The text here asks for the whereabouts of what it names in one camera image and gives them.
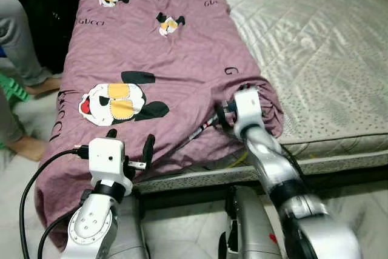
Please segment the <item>purple cartoon mouse blanket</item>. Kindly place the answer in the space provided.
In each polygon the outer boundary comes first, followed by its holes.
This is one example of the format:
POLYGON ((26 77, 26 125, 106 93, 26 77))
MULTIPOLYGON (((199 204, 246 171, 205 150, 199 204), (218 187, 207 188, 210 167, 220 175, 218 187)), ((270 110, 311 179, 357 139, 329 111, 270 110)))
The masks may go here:
POLYGON ((78 207, 88 163, 58 153, 116 129, 138 160, 155 137, 152 164, 135 182, 180 173, 242 149, 217 129, 215 106, 257 87, 266 129, 283 132, 272 85, 241 39, 226 0, 80 0, 56 96, 56 121, 34 187, 42 225, 78 207))

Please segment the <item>grey robot left leg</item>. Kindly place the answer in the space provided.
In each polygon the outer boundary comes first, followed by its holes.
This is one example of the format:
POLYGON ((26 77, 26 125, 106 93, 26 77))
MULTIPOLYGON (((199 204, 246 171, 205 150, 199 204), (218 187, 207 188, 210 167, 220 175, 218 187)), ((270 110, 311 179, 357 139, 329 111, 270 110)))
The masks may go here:
POLYGON ((124 197, 116 207, 116 237, 108 259, 151 259, 141 227, 141 205, 136 192, 124 197))

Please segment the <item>grey robot leg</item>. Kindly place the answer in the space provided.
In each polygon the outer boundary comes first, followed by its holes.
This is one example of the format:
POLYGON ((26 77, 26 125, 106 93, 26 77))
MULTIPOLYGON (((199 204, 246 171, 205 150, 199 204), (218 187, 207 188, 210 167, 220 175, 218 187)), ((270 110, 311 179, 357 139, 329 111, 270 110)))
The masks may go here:
POLYGON ((108 259, 151 259, 141 227, 141 205, 136 192, 124 197, 116 207, 116 237, 108 259))
POLYGON ((230 187, 225 212, 227 231, 219 238, 218 259, 283 259, 272 224, 254 189, 230 187))

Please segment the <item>green plastic stool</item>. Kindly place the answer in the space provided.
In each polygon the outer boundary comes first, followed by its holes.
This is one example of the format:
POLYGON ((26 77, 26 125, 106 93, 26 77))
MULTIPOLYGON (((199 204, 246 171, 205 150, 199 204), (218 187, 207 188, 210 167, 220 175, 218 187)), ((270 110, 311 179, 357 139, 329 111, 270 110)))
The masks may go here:
POLYGON ((12 77, 0 73, 0 88, 5 93, 6 99, 10 101, 28 101, 30 95, 24 87, 19 85, 12 77))

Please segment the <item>beige quilted mattress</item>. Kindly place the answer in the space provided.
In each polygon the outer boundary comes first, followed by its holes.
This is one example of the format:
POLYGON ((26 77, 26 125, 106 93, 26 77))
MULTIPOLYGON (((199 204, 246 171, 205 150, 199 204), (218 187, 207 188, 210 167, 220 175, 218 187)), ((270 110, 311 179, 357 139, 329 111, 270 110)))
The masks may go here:
POLYGON ((306 174, 385 166, 388 0, 226 0, 306 174))

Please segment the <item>grey robot right leg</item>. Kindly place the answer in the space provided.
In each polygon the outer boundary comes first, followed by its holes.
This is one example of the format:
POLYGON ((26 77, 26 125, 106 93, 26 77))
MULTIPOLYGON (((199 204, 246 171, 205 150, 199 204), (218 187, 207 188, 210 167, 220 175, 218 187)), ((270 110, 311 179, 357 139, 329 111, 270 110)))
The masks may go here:
POLYGON ((225 212, 227 231, 219 238, 218 259, 283 259, 272 224, 254 189, 230 187, 225 212))

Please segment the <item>person in grey trousers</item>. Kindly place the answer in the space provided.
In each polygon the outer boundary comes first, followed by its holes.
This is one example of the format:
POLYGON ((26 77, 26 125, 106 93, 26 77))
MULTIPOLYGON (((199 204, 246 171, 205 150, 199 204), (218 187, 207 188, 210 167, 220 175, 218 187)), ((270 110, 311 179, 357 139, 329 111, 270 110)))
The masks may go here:
MULTIPOLYGON (((29 95, 43 95, 60 88, 61 78, 53 76, 37 59, 27 12, 18 0, 0 0, 0 48, 11 62, 9 67, 0 67, 0 72, 17 77, 29 95)), ((21 129, 1 88, 0 143, 33 161, 39 161, 46 151, 44 141, 21 129)))

